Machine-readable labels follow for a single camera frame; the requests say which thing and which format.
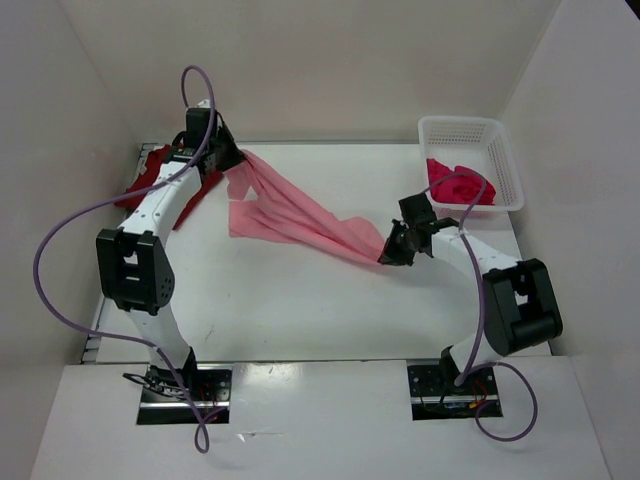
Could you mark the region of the light pink t-shirt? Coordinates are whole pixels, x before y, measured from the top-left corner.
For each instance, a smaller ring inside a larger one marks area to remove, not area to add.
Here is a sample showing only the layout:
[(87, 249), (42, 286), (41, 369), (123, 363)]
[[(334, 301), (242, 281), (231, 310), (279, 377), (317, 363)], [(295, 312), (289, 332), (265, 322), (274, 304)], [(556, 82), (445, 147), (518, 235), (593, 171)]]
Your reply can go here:
[(308, 246), (361, 265), (376, 265), (385, 239), (362, 217), (341, 220), (246, 151), (227, 170), (229, 235)]

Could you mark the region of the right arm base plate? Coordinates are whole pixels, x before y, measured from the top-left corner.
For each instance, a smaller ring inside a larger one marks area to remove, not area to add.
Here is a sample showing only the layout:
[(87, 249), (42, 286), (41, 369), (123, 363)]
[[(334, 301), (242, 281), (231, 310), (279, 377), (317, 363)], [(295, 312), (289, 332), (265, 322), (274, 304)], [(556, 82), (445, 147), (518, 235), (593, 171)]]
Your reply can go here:
[(461, 387), (445, 380), (436, 359), (408, 362), (407, 376), (414, 421), (503, 416), (491, 368), (470, 374)]

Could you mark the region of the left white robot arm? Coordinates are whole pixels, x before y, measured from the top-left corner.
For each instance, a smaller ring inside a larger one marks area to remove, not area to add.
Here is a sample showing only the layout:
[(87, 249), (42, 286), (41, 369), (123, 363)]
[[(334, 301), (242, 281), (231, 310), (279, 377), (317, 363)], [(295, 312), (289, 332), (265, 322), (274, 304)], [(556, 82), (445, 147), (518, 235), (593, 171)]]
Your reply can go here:
[(245, 159), (220, 113), (187, 111), (186, 130), (169, 147), (152, 183), (116, 229), (96, 238), (102, 291), (150, 344), (151, 379), (180, 400), (200, 385), (193, 348), (179, 331), (171, 307), (176, 280), (165, 251), (168, 237), (190, 200), (214, 173)]

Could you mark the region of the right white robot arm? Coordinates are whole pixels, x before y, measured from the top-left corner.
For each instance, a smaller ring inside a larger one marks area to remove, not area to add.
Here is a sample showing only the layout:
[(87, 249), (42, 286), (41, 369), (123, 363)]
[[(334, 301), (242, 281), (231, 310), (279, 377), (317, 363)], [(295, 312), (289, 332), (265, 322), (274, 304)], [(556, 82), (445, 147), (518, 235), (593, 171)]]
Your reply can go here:
[(409, 224), (395, 220), (379, 262), (411, 266), (425, 254), (446, 263), (476, 284), (478, 326), (465, 340), (448, 346), (439, 360), (439, 382), (460, 393), (473, 370), (559, 337), (563, 321), (546, 265), (521, 260), (471, 236), (451, 218)]

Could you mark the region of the dark red t-shirt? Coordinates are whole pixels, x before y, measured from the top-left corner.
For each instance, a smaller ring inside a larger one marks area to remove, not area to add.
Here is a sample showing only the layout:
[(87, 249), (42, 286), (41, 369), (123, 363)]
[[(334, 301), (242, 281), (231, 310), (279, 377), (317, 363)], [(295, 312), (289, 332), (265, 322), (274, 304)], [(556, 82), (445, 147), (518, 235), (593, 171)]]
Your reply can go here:
[[(164, 158), (169, 153), (170, 148), (170, 145), (143, 145), (137, 177), (132, 185), (125, 191), (126, 194), (149, 187), (159, 178), (161, 165)], [(193, 210), (199, 205), (205, 196), (222, 181), (222, 179), (223, 174), (217, 171), (205, 176), (200, 189), (187, 202), (176, 220), (176, 223), (173, 226), (174, 231), (177, 231), (182, 227), (183, 223), (191, 215)], [(143, 199), (143, 196), (136, 196), (135, 198), (120, 200), (115, 203), (115, 206), (124, 209), (127, 212), (133, 212), (138, 208)]]

